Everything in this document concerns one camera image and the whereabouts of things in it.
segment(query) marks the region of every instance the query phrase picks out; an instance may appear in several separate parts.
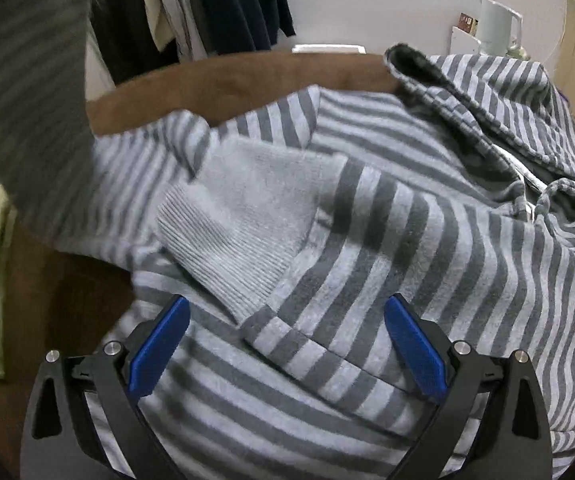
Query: blue gripper pad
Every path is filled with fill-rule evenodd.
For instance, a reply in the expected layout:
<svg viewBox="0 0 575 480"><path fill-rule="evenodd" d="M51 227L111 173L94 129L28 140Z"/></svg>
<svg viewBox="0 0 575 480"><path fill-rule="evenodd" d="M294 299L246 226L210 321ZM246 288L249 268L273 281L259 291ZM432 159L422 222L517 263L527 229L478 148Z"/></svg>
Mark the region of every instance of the blue gripper pad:
<svg viewBox="0 0 575 480"><path fill-rule="evenodd" d="M417 321L396 296L384 309L385 327L421 392L437 404L447 395L445 364Z"/></svg>
<svg viewBox="0 0 575 480"><path fill-rule="evenodd" d="M180 296L154 327L130 363L128 393L138 400L154 391L172 354L190 325L190 302Z"/></svg>

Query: striped garment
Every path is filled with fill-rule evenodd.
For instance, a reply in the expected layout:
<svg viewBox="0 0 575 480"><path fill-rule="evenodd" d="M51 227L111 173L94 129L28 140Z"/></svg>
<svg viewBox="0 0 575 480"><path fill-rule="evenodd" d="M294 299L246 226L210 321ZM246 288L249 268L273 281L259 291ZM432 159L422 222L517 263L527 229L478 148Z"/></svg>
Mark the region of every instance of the striped garment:
<svg viewBox="0 0 575 480"><path fill-rule="evenodd" d="M575 121L540 64L398 46L385 62L404 97L313 86L218 128L178 111L97 138L87 10L0 0L0 181L44 240L132 272L137 300L108 338L171 294L192 302L140 403L189 478L387 476L432 410L383 326L393 292L481 353L529 352L565 470Z"/></svg>

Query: ribbed cuff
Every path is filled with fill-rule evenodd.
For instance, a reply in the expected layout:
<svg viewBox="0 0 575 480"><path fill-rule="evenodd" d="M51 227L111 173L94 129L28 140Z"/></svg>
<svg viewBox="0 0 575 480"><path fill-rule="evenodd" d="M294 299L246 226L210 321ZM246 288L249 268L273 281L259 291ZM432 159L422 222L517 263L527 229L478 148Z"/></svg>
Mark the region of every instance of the ribbed cuff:
<svg viewBox="0 0 575 480"><path fill-rule="evenodd" d="M176 261L238 323L260 309L307 238L346 158L231 136L173 186L158 231Z"/></svg>

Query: mug handle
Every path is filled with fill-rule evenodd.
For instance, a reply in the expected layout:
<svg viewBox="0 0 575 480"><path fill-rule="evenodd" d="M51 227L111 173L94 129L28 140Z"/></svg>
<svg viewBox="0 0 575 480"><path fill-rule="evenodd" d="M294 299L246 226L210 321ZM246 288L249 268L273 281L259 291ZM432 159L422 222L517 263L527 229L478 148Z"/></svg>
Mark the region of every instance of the mug handle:
<svg viewBox="0 0 575 480"><path fill-rule="evenodd" d="M518 27L517 27L516 46L517 48L520 48L521 46L523 46L523 14L519 14L518 12L510 8L508 8L507 10L509 10L509 12L512 14L512 18L514 20L517 20Z"/></svg>

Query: silver bolt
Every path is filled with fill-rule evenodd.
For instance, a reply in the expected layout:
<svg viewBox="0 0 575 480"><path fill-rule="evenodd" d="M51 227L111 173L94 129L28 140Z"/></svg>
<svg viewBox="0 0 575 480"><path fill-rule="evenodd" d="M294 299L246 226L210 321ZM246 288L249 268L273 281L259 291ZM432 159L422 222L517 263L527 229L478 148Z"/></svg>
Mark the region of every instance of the silver bolt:
<svg viewBox="0 0 575 480"><path fill-rule="evenodd" d="M457 341L454 343L454 351L459 355L468 355L472 351L472 347L465 341Z"/></svg>
<svg viewBox="0 0 575 480"><path fill-rule="evenodd" d="M58 359L61 357L61 354L59 354L58 350L50 350L47 354L46 354L46 361L49 363L55 363L58 361Z"/></svg>
<svg viewBox="0 0 575 480"><path fill-rule="evenodd" d="M118 341L110 341L109 343L107 343L106 346L103 347L103 351L105 352L106 355L116 355L122 349L123 347L121 346L121 343L119 343Z"/></svg>
<svg viewBox="0 0 575 480"><path fill-rule="evenodd" d="M527 352L524 350L517 350L516 352L514 352L514 358L519 363L526 363L529 361L529 355L527 355Z"/></svg>

